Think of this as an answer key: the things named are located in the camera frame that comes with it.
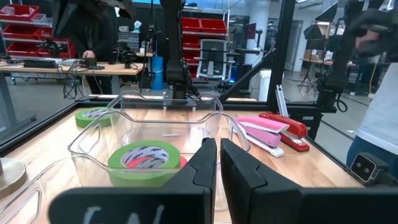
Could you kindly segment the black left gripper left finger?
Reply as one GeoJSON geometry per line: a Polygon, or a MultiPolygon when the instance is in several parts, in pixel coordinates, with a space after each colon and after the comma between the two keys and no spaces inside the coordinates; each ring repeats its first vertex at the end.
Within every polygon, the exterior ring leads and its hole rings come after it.
{"type": "Polygon", "coordinates": [[[160,187],[80,187],[56,196],[50,224],[212,224],[217,145],[202,141],[193,157],[160,187]]]}

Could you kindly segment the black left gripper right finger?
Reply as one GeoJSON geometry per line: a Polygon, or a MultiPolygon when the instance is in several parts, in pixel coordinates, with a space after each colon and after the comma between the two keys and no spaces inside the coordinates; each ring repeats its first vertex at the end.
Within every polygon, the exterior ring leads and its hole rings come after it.
{"type": "Polygon", "coordinates": [[[233,224],[398,224],[397,188],[305,188],[229,139],[220,161],[233,224]]]}

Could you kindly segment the pink tape roll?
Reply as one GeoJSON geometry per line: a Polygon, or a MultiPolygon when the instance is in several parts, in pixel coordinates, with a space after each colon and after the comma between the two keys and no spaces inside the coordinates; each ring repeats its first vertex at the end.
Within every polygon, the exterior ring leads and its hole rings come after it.
{"type": "MultiPolygon", "coordinates": [[[[138,167],[138,165],[142,165],[143,162],[149,161],[151,159],[152,159],[151,156],[140,157],[140,158],[134,159],[133,161],[127,163],[126,167],[135,168],[135,167],[138,167]]],[[[183,156],[180,156],[180,168],[182,168],[187,162],[188,161],[186,160],[186,158],[184,158],[183,156]]]]}

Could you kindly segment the pink stapler white base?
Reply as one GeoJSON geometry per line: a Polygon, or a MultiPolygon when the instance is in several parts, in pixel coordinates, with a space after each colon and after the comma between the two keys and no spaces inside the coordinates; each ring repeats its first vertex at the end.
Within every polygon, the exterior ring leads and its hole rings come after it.
{"type": "Polygon", "coordinates": [[[259,116],[241,116],[234,119],[247,140],[267,151],[274,157],[282,157],[284,151],[279,147],[281,133],[288,130],[289,124],[259,116]]]}

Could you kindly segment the green tape roll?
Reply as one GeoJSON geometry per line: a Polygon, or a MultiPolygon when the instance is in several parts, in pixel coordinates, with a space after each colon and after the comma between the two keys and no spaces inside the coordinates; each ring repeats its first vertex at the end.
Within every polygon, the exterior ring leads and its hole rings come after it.
{"type": "MultiPolygon", "coordinates": [[[[108,110],[106,107],[94,107],[84,109],[75,115],[76,126],[79,128],[85,128],[107,111],[108,110]]],[[[105,128],[111,125],[111,118],[107,114],[102,116],[98,122],[102,128],[105,128]]]]}
{"type": "Polygon", "coordinates": [[[155,140],[137,141],[115,150],[108,159],[111,183],[116,187],[160,187],[179,171],[180,151],[173,145],[155,140]],[[126,164],[151,156],[135,168],[126,164]]]}

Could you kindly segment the red stapler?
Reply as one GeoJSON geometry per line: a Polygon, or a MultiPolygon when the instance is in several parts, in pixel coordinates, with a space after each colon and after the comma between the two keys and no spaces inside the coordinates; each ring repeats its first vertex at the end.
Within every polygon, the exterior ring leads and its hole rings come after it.
{"type": "Polygon", "coordinates": [[[261,113],[259,117],[288,124],[289,128],[280,133],[282,142],[297,152],[310,150],[309,145],[302,140],[302,138],[308,136],[307,127],[303,123],[275,113],[261,113]]]}

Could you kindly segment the silver aluminium extrusion piece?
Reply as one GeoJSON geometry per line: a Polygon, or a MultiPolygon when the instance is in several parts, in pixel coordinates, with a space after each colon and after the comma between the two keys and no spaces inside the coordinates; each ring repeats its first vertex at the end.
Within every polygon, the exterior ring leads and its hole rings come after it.
{"type": "Polygon", "coordinates": [[[287,110],[287,105],[286,105],[282,86],[276,85],[275,92],[276,92],[276,97],[277,97],[279,114],[285,118],[289,118],[289,112],[287,110]]]}

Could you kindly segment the white trash bin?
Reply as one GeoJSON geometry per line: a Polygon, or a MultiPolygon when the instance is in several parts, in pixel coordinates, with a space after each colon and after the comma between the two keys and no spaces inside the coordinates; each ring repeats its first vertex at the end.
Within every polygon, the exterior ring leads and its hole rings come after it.
{"type": "Polygon", "coordinates": [[[271,73],[270,69],[263,69],[259,72],[259,101],[266,102],[268,99],[269,87],[271,82],[271,73]]]}

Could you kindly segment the blue barrel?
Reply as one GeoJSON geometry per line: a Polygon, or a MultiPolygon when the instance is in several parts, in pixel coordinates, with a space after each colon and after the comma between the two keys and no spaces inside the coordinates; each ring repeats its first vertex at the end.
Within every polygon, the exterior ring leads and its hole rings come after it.
{"type": "Polygon", "coordinates": [[[160,56],[152,57],[152,72],[154,73],[153,90],[163,89],[164,79],[164,58],[160,56]]]}

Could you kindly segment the grey office chair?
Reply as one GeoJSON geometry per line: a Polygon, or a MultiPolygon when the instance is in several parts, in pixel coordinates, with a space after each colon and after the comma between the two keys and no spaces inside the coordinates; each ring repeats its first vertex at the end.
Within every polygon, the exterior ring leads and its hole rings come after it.
{"type": "Polygon", "coordinates": [[[227,56],[227,41],[220,39],[202,39],[200,41],[200,56],[198,60],[197,77],[210,80],[229,80],[230,68],[234,61],[227,56]]]}

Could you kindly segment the wooden top desk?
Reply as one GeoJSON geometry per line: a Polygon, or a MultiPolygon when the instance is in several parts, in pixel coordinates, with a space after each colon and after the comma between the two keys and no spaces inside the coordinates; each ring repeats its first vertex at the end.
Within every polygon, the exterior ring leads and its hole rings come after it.
{"type": "Polygon", "coordinates": [[[59,65],[57,68],[30,68],[24,67],[22,63],[10,64],[0,62],[0,118],[4,121],[4,126],[0,128],[5,131],[11,128],[21,128],[31,121],[35,120],[35,116],[28,117],[23,121],[19,121],[16,117],[14,105],[12,104],[10,92],[7,86],[5,73],[43,73],[45,75],[57,74],[58,78],[66,78],[69,75],[76,75],[82,77],[94,76],[116,76],[112,79],[113,91],[116,93],[116,87],[120,86],[118,76],[136,76],[139,72],[143,71],[145,65],[137,63],[133,68],[124,68],[124,64],[110,65],[107,63],[100,63],[104,67],[103,70],[89,70],[79,66],[71,67],[66,65],[59,65]]]}

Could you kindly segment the person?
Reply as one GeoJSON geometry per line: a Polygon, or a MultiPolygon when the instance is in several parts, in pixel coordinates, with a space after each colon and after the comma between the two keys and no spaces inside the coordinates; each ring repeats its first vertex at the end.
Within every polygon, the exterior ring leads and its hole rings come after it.
{"type": "Polygon", "coordinates": [[[132,0],[52,0],[52,35],[70,38],[80,58],[114,62],[118,17],[131,18],[135,13],[132,0]]]}
{"type": "Polygon", "coordinates": [[[346,165],[360,152],[370,153],[388,165],[398,179],[398,63],[391,63],[348,149],[346,165]]]}

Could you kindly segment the grey small parts cabinet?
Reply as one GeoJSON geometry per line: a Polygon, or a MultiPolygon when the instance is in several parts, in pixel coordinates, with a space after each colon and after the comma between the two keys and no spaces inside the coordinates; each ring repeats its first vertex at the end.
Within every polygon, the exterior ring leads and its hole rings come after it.
{"type": "Polygon", "coordinates": [[[135,52],[140,51],[139,33],[136,32],[119,32],[118,41],[127,43],[128,47],[135,52]]]}

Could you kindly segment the dark red panel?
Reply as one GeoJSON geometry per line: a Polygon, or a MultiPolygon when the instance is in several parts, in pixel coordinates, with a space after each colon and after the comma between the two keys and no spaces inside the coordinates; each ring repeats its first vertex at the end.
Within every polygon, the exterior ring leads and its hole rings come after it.
{"type": "Polygon", "coordinates": [[[244,38],[255,39],[256,38],[256,23],[248,23],[244,25],[244,38]]]}

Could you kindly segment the red storage bin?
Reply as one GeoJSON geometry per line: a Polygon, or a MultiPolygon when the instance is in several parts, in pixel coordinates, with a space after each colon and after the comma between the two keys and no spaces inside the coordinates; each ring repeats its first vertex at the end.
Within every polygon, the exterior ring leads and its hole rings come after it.
{"type": "Polygon", "coordinates": [[[12,56],[21,57],[39,57],[39,48],[35,43],[12,42],[6,49],[6,52],[12,56]]]}
{"type": "Polygon", "coordinates": [[[182,32],[201,32],[201,20],[194,17],[182,17],[182,32]]]}
{"type": "Polygon", "coordinates": [[[50,27],[9,24],[2,31],[2,34],[4,37],[12,39],[43,39],[45,36],[51,35],[51,31],[52,29],[50,27]]]}
{"type": "Polygon", "coordinates": [[[40,8],[35,5],[7,4],[0,9],[0,19],[12,21],[31,21],[36,14],[40,14],[40,8]]]}
{"type": "Polygon", "coordinates": [[[224,20],[220,19],[200,19],[202,32],[212,34],[225,34],[227,26],[224,20]]]}

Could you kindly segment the white bulb lamp brass base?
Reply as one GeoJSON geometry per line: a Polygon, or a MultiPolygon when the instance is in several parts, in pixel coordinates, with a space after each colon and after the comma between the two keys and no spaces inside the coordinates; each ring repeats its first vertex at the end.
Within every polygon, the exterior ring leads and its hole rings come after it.
{"type": "Polygon", "coordinates": [[[22,161],[0,157],[0,200],[21,188],[26,180],[26,166],[22,161]]]}

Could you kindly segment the black studio softbox light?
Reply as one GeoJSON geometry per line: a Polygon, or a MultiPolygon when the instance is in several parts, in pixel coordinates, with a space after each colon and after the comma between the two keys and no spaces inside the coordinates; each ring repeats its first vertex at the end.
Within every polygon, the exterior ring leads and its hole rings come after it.
{"type": "Polygon", "coordinates": [[[336,12],[338,9],[338,3],[333,3],[330,7],[325,9],[321,14],[319,14],[315,21],[317,22],[332,22],[336,16],[336,12]]]}

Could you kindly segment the black electronics box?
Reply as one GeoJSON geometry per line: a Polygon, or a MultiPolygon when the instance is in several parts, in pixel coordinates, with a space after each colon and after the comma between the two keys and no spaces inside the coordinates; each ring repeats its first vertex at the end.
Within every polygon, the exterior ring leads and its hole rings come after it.
{"type": "Polygon", "coordinates": [[[42,59],[25,59],[23,60],[23,66],[27,68],[58,68],[55,61],[42,59]]]}

